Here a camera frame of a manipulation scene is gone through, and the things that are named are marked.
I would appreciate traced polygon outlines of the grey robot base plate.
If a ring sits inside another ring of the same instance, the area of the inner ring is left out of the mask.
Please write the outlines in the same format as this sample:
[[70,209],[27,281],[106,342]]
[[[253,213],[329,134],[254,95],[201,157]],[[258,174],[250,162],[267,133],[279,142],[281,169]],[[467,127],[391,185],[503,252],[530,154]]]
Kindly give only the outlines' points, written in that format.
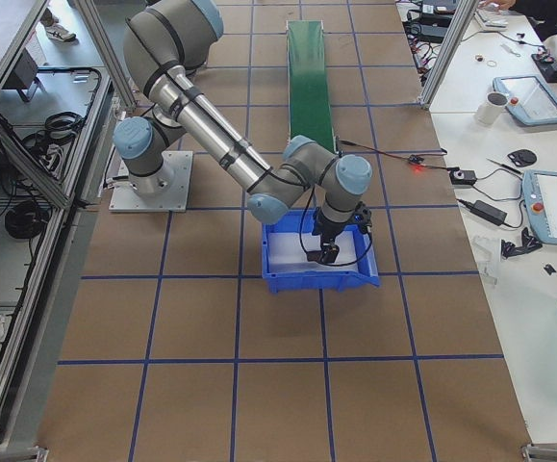
[[186,211],[193,152],[166,150],[162,155],[162,167],[147,177],[130,175],[125,162],[120,161],[118,175],[124,179],[112,182],[112,212]]

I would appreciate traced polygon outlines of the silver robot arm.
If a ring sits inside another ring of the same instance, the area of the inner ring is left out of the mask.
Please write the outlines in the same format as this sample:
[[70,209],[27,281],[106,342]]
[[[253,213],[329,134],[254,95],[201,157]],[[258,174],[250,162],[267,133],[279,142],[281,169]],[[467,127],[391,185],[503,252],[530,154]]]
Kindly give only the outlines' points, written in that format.
[[371,179],[367,160],[339,156],[297,136],[282,165],[273,168],[190,80],[223,34],[214,2],[149,2],[126,25],[126,66],[154,104],[150,116],[129,117],[114,129],[114,146],[139,193],[165,188],[163,152],[190,134],[247,192],[247,208],[263,224],[277,223],[305,191],[324,189],[324,202],[313,213],[320,248],[307,251],[308,260],[333,265],[339,254],[335,239],[348,225],[369,233],[371,212],[361,199]]

